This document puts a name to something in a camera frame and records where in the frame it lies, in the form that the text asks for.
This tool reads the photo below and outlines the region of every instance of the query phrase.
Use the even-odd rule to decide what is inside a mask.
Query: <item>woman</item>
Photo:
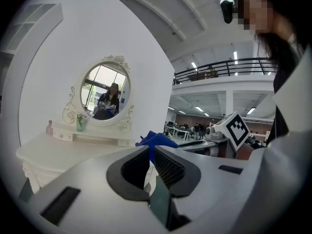
[[[102,94],[97,102],[98,111],[94,115],[95,119],[110,119],[118,114],[118,84],[112,83],[105,94]]]
[[[308,0],[234,0],[239,23],[255,31],[255,38],[262,44],[277,69],[274,79],[276,93],[291,75],[308,44],[311,29],[302,16]],[[279,109],[267,143],[288,133],[288,127]]]

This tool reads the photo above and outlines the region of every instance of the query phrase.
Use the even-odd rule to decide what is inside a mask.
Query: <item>oval mirror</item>
[[[105,63],[93,68],[81,87],[86,113],[97,120],[111,119],[125,107],[130,96],[127,74],[121,66]]]

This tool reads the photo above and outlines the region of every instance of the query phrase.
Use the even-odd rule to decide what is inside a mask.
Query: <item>perfume bottle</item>
[[[53,128],[52,128],[52,121],[51,120],[49,120],[49,125],[47,125],[45,132],[47,133],[47,135],[53,135]]]

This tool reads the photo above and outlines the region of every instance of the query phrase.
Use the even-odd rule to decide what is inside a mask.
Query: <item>blue cloth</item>
[[[156,134],[150,131],[145,138],[141,137],[141,142],[136,143],[136,146],[148,145],[150,148],[150,161],[154,164],[154,148],[155,146],[169,146],[173,148],[178,148],[178,144],[166,137],[164,134]]]

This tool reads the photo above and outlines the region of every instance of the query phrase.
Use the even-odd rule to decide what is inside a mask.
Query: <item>white column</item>
[[[226,116],[233,113],[233,90],[226,91]]]

